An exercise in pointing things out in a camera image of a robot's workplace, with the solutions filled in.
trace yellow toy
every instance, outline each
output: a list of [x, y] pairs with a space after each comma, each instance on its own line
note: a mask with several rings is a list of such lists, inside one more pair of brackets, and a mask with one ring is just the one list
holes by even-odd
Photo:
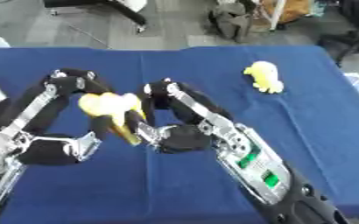
[[278, 68], [268, 61], [253, 63], [243, 71], [243, 74], [253, 76], [253, 87], [262, 93], [278, 94], [283, 91], [283, 82], [278, 79]]
[[79, 107], [89, 116], [111, 116], [111, 131], [132, 145], [141, 143], [141, 140], [133, 135], [125, 124], [125, 113], [130, 110], [136, 111], [145, 119], [141, 101], [134, 94], [85, 94], [79, 100]]

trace green led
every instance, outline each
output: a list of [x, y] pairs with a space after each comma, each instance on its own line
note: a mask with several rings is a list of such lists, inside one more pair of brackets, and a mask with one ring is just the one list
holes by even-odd
[[272, 188], [278, 184], [279, 178], [278, 178], [278, 176], [273, 174], [273, 172], [267, 171], [265, 178], [264, 178], [264, 182], [267, 186]]
[[250, 147], [250, 153], [237, 162], [238, 166], [241, 167], [241, 169], [245, 169], [250, 164], [250, 162], [255, 160], [258, 154], [260, 154], [260, 149], [255, 144], [251, 143]]

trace bolt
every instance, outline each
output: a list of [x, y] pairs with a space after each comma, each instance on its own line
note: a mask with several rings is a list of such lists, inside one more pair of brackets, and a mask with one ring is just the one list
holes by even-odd
[[95, 77], [96, 77], [96, 74], [94, 72], [91, 72], [89, 71], [87, 73], [87, 77], [90, 79], [90, 80], [93, 80]]
[[84, 89], [86, 87], [86, 81], [83, 78], [77, 78], [76, 87], [79, 89]]

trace chair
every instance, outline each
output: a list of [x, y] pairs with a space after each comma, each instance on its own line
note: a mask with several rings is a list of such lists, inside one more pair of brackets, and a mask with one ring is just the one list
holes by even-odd
[[357, 27], [356, 31], [349, 31], [345, 35], [322, 35], [319, 46], [324, 46], [328, 41], [340, 42], [348, 45], [348, 48], [340, 52], [335, 58], [336, 64], [341, 65], [344, 57], [351, 53], [359, 53], [359, 0], [341, 1], [341, 14]]
[[[48, 9], [59, 8], [59, 7], [74, 7], [81, 5], [92, 5], [92, 4], [104, 4], [117, 11], [121, 12], [124, 16], [132, 20], [137, 24], [137, 32], [143, 32], [145, 30], [147, 21], [145, 17], [139, 13], [131, 10], [124, 4], [120, 3], [117, 0], [44, 0], [44, 5]], [[58, 12], [54, 10], [52, 15], [58, 15]]]

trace blue cloth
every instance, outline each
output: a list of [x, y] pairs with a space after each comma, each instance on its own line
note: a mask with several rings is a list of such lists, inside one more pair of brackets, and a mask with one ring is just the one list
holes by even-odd
[[[278, 66], [283, 94], [266, 95], [242, 70]], [[118, 93], [171, 77], [199, 89], [253, 127], [347, 215], [359, 216], [359, 94], [318, 47], [201, 47], [167, 52], [0, 49], [0, 87], [18, 97], [61, 67], [96, 71]], [[159, 123], [176, 122], [159, 112]], [[67, 108], [51, 132], [84, 134]], [[32, 166], [0, 223], [264, 223], [211, 150], [159, 155], [111, 136], [87, 162]]]

